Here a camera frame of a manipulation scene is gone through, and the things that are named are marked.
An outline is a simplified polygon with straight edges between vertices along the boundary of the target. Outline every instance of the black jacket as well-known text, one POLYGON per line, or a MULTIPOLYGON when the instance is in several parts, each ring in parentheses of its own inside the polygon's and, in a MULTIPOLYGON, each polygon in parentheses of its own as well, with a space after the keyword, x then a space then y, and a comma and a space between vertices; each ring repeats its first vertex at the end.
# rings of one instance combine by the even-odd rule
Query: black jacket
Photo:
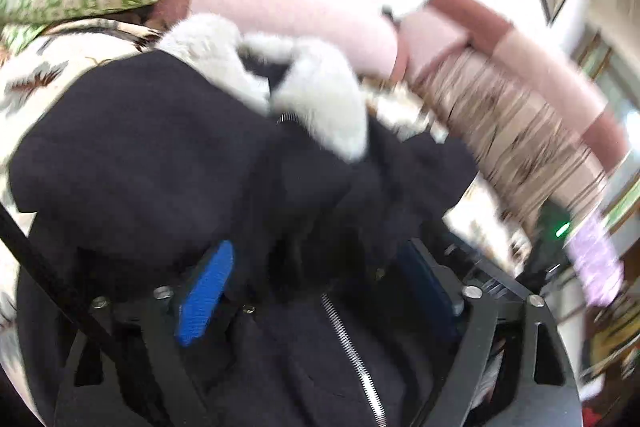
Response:
MULTIPOLYGON (((198 360, 222 425, 234 426, 371 421, 320 307, 324 292, 372 367, 389 425, 398 425, 408 393, 398 368, 420 362, 398 363, 366 326, 362 296, 401 242, 440 219, 475 175, 461 142, 436 144, 429 134, 400 142, 374 120, 366 157, 344 163, 296 123, 253 113, 160 51, 86 73, 10 163, 18 208, 38 213, 31 240, 87 302, 177 283, 211 247, 233 243, 225 301, 257 312, 239 314, 222 343, 202 339, 188 358, 198 360), (217 362, 203 364, 203 352, 217 362)), ((41 329, 58 319, 24 275, 18 307, 30 387, 47 419, 64 349, 43 351, 33 321, 41 329)))

